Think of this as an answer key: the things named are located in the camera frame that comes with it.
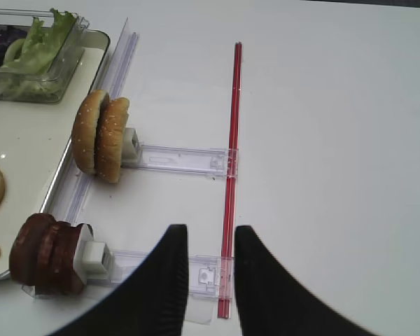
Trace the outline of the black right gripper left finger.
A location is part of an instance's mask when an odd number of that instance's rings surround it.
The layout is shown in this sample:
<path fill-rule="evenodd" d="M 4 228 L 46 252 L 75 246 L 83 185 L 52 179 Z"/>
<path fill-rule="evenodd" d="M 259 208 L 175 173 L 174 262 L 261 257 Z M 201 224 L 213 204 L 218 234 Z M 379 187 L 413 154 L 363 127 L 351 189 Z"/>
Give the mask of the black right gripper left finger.
<path fill-rule="evenodd" d="M 170 225 L 119 287 L 53 335 L 181 335 L 188 291 L 187 226 Z"/>

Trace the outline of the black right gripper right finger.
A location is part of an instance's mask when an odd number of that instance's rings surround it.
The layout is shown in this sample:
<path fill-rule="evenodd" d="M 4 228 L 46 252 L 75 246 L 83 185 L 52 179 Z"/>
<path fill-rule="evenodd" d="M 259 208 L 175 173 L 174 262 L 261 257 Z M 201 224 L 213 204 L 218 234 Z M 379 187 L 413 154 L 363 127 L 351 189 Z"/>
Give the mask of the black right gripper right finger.
<path fill-rule="evenodd" d="M 243 335 L 371 335 L 300 284 L 250 225 L 234 234 L 234 291 Z"/>

